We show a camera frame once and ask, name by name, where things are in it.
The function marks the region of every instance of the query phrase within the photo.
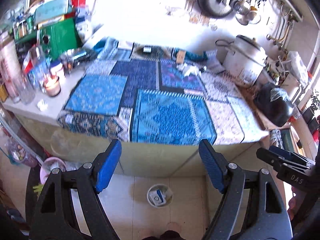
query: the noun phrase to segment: frying pan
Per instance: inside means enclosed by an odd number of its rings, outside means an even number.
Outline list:
[[[198,5],[204,16],[220,19],[232,12],[229,2],[227,0],[227,5],[224,5],[222,0],[198,0]]]

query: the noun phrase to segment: black pants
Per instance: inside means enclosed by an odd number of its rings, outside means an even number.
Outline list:
[[[155,236],[149,236],[143,240],[185,240],[183,239],[180,234],[176,231],[168,230],[165,231],[160,238],[156,238]]]

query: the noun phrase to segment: rice cooker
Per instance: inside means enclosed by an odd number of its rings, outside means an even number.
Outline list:
[[[228,53],[223,66],[241,81],[240,86],[251,87],[265,66],[267,55],[263,47],[255,38],[250,39],[243,35],[236,36],[235,41],[224,47]]]

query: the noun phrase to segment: silver bolt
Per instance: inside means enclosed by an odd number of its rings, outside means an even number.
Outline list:
[[[59,168],[54,168],[54,169],[51,171],[51,173],[52,173],[52,174],[58,174],[59,171],[60,171]]]
[[[269,174],[269,171],[268,171],[267,169],[265,169],[265,168],[262,168],[262,169],[261,169],[261,172],[262,172],[263,174],[266,174],[266,175]]]
[[[92,167],[92,163],[85,163],[85,164],[83,164],[83,167],[85,169],[90,169]]]
[[[236,169],[238,166],[237,166],[237,164],[235,164],[235,163],[229,163],[228,164],[228,167],[230,168],[230,169]]]

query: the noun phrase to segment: patchwork tablecloth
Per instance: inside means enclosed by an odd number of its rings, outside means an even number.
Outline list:
[[[265,135],[230,74],[216,60],[210,67],[205,53],[186,54],[186,61],[207,63],[208,70],[184,77],[173,60],[178,49],[152,46],[149,55],[144,45],[132,44],[130,51],[130,44],[120,44],[109,40],[90,64],[60,112],[63,128],[170,145],[197,145],[204,138],[253,142]]]

